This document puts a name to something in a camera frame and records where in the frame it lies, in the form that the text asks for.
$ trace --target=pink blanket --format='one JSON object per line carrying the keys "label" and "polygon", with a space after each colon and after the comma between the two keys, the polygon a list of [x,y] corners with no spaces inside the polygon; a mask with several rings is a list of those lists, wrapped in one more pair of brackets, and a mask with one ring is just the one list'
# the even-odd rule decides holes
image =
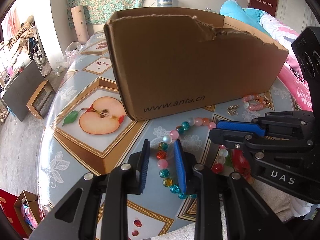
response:
{"label": "pink blanket", "polygon": [[300,81],[292,70],[290,70],[290,68],[292,68],[302,76],[299,63],[291,48],[292,42],[299,36],[299,34],[289,26],[279,22],[268,13],[263,13],[261,15],[260,24],[272,36],[272,38],[289,50],[287,60],[278,77],[288,88],[300,108],[302,110],[312,111],[311,97],[307,82]]}

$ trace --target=open cardboard box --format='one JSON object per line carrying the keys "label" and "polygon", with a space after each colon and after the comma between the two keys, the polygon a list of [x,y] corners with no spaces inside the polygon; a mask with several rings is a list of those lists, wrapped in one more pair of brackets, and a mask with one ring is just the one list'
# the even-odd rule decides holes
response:
{"label": "open cardboard box", "polygon": [[188,8],[117,11],[104,31],[122,103],[138,121],[263,93],[289,53],[243,22]]}
{"label": "open cardboard box", "polygon": [[30,207],[30,213],[32,213],[33,217],[36,219],[36,221],[39,224],[41,222],[41,219],[40,219],[40,212],[39,212],[39,204],[37,201],[38,198],[35,194],[28,192],[26,190],[23,190],[13,205],[14,210],[18,216],[18,219],[20,221],[20,224],[22,225],[23,230],[25,231],[25,233],[28,236],[30,236],[30,234],[32,233],[32,230],[25,223],[25,221],[22,217],[22,214],[21,214],[21,202],[22,202],[23,198],[25,198],[27,200],[28,205]]}

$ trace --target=white bead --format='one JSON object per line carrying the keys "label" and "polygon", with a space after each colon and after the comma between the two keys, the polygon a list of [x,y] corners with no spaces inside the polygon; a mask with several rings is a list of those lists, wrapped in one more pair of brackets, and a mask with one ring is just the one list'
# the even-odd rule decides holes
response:
{"label": "white bead", "polygon": [[195,125],[196,120],[193,117],[188,118],[187,122],[190,124],[190,126]]}
{"label": "white bead", "polygon": [[163,142],[165,142],[166,144],[172,143],[172,137],[171,137],[170,135],[165,135],[162,140],[163,140]]}
{"label": "white bead", "polygon": [[243,106],[244,106],[244,108],[248,108],[249,107],[249,102],[243,102]]}
{"label": "white bead", "polygon": [[217,163],[221,163],[222,165],[226,163],[226,158],[223,156],[217,157]]}
{"label": "white bead", "polygon": [[219,156],[227,157],[228,156],[228,150],[227,149],[220,149],[219,150]]}

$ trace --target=turquoise blanket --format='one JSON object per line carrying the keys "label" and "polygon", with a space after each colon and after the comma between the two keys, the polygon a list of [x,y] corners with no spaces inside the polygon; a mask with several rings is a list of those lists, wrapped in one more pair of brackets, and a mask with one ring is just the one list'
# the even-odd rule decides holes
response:
{"label": "turquoise blanket", "polygon": [[266,12],[253,8],[243,9],[234,0],[226,1],[220,9],[220,14],[232,17],[246,24],[249,24],[252,27],[257,28],[259,31],[262,31],[263,33],[271,37],[271,35],[260,25],[260,17],[264,13]]}

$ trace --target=yellow bead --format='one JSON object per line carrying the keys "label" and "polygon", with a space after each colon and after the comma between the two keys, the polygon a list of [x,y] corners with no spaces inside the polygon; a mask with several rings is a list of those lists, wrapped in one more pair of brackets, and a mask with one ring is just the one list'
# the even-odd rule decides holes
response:
{"label": "yellow bead", "polygon": [[173,185],[173,179],[167,177],[167,178],[163,179],[162,184],[165,187],[170,187]]}

